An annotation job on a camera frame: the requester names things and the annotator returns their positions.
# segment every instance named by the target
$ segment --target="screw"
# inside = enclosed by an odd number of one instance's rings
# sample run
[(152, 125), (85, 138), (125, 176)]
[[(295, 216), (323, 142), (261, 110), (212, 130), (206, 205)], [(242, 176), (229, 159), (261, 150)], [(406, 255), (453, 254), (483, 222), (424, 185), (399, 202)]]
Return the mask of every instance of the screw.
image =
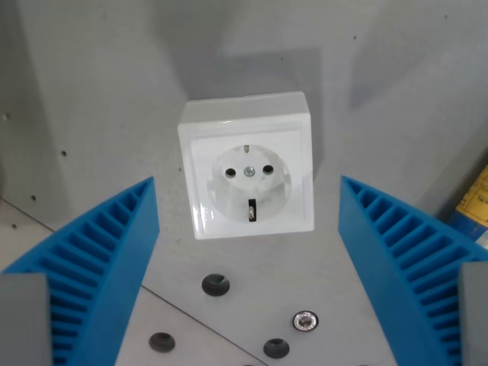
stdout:
[(301, 332), (310, 332), (319, 325), (319, 317), (311, 311), (300, 311), (293, 317), (293, 327)]
[(251, 166), (246, 166), (244, 168), (244, 175), (246, 177), (252, 177), (255, 173), (256, 173), (256, 170), (254, 170), (254, 168)]

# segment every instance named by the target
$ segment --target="socket cover plate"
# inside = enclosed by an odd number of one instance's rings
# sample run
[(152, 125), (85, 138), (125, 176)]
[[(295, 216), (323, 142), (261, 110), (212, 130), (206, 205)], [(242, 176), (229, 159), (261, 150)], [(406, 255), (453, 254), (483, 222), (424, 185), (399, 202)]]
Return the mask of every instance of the socket cover plate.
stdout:
[[(178, 135), (196, 239), (313, 230), (310, 112), (301, 91), (189, 101)], [(245, 145), (262, 146), (277, 154), (291, 178), (283, 207), (265, 220), (259, 219), (258, 207), (255, 222), (223, 214), (209, 191), (215, 162), (223, 153)]]

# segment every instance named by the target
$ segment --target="round hole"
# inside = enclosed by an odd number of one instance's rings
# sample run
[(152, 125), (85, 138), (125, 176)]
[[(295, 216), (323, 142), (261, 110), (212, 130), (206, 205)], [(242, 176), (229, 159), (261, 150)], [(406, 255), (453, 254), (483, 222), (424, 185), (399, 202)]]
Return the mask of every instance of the round hole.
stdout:
[(175, 345), (175, 339), (168, 333), (154, 333), (149, 338), (149, 346), (157, 352), (170, 352)]
[(236, 170), (232, 168), (228, 168), (226, 170), (226, 177), (227, 178), (234, 178), (236, 176)]
[(201, 288), (207, 295), (222, 296), (229, 291), (230, 282), (225, 276), (218, 273), (212, 273), (205, 277), (201, 282)]
[(284, 339), (270, 339), (265, 343), (263, 351), (269, 358), (279, 359), (288, 355), (290, 352), (290, 345), (288, 345), (288, 342)]
[(273, 174), (273, 171), (275, 169), (271, 165), (265, 165), (265, 167), (262, 169), (262, 172), (265, 173), (266, 175)]

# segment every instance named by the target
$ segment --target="socket hole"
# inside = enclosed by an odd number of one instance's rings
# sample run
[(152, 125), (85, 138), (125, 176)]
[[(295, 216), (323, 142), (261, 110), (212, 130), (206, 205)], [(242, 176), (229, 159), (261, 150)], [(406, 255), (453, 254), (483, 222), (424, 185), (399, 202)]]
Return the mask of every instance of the socket hole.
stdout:
[(262, 169), (262, 172), (265, 173), (266, 175), (273, 174), (275, 169), (273, 168), (272, 165), (265, 165), (265, 167)]
[(226, 170), (226, 177), (227, 178), (234, 178), (236, 176), (236, 170), (232, 168), (228, 168)]

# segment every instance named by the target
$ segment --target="power socket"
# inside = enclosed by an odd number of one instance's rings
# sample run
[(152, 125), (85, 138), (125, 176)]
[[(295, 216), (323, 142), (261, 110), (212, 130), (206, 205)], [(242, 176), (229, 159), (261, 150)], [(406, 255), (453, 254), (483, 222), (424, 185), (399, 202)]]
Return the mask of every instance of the power socket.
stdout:
[(313, 230), (301, 91), (189, 101), (178, 135), (196, 239)]

